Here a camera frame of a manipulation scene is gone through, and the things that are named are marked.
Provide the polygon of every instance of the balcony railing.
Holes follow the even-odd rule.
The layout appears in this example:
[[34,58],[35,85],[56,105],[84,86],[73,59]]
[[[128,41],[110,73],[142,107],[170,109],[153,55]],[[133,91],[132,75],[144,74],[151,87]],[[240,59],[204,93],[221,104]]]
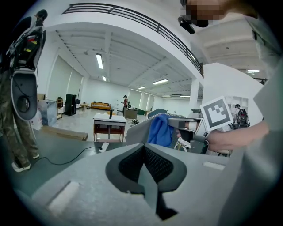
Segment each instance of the balcony railing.
[[164,38],[169,40],[174,46],[176,46],[197,68],[201,73],[201,64],[195,57],[195,55],[189,50],[189,48],[170,30],[166,27],[151,19],[150,17],[139,13],[137,11],[124,8],[121,6],[111,5],[111,4],[102,4],[102,3],[77,3],[71,4],[62,14],[75,13],[75,12],[99,12],[99,13],[108,13],[116,16],[121,16],[128,18],[130,20],[141,23],[148,28],[156,31],[158,34],[162,35]]

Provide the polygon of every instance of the fluorescent light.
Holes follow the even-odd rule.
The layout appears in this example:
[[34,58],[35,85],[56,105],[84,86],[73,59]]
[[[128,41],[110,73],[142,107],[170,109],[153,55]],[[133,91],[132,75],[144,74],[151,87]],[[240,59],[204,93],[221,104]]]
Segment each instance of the fluorescent light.
[[160,80],[160,81],[154,82],[154,83],[153,83],[153,85],[157,85],[157,84],[165,83],[165,82],[168,82],[168,79],[163,79],[163,80]]
[[259,70],[248,70],[249,72],[260,72]]
[[194,55],[193,55],[193,54],[191,54],[191,57],[192,57],[194,60],[196,60],[196,59],[194,58]]
[[96,55],[97,58],[97,62],[98,62],[98,66],[100,69],[103,69],[103,63],[102,63],[102,55],[101,54],[97,54]]

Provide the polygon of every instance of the white pillar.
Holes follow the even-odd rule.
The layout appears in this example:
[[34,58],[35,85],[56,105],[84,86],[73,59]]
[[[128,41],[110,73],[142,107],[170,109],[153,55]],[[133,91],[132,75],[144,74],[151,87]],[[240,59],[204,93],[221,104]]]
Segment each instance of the white pillar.
[[192,109],[196,109],[199,95],[199,81],[193,80],[191,83],[191,97],[189,102],[189,115],[192,113]]

